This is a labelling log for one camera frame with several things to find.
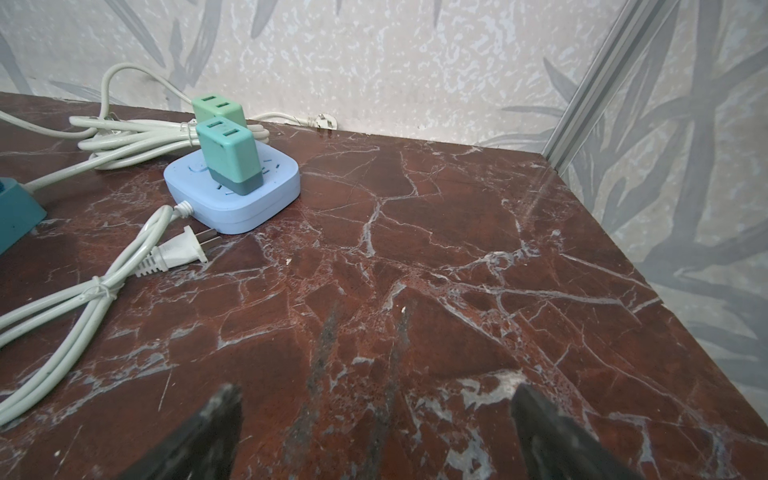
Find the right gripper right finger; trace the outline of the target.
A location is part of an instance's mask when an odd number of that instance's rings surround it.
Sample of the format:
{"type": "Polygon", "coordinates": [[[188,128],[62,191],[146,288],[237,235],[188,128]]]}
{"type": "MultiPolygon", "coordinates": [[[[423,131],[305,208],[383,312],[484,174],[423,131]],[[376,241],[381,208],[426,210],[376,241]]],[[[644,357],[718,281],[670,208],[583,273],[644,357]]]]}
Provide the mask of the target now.
{"type": "Polygon", "coordinates": [[[530,479],[639,479],[572,418],[528,384],[511,400],[530,479]]]}

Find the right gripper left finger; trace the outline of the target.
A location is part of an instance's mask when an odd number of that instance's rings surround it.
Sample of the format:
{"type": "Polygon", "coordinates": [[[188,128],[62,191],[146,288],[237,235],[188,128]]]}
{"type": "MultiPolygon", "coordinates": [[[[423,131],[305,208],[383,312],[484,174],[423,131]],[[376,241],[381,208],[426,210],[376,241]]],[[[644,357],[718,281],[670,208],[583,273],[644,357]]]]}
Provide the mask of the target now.
{"type": "Polygon", "coordinates": [[[242,391],[224,384],[207,403],[118,475],[120,479],[228,479],[243,424],[242,391]]]}

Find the teal power strip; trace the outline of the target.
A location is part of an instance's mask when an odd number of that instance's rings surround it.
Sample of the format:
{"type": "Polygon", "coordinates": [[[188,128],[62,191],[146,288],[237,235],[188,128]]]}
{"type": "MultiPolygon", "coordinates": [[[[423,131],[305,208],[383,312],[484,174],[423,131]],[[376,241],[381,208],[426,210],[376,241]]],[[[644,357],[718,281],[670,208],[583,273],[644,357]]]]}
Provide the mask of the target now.
{"type": "Polygon", "coordinates": [[[43,221],[47,212],[12,178],[1,178],[0,201],[0,253],[3,254],[43,221]]]}

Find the teal green usb adapter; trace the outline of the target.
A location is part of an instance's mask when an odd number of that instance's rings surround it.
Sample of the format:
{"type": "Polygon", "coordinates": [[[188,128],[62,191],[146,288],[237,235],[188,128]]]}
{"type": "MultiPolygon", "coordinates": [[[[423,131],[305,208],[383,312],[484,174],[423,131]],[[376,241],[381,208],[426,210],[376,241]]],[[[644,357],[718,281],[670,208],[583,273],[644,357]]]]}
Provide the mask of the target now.
{"type": "Polygon", "coordinates": [[[245,196],[263,183],[262,165],[252,132],[223,117],[195,127],[211,177],[237,195],[245,196]]]}

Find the light green usb adapter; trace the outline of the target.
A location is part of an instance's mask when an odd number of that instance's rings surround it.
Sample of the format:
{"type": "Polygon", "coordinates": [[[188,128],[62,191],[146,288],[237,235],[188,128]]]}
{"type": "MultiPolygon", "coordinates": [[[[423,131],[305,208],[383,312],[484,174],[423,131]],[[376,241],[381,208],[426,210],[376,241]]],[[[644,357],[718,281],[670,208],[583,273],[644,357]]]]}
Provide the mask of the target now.
{"type": "Polygon", "coordinates": [[[242,106],[224,96],[205,94],[192,99],[192,108],[198,123],[214,117],[226,118],[243,127],[247,126],[242,106]]]}

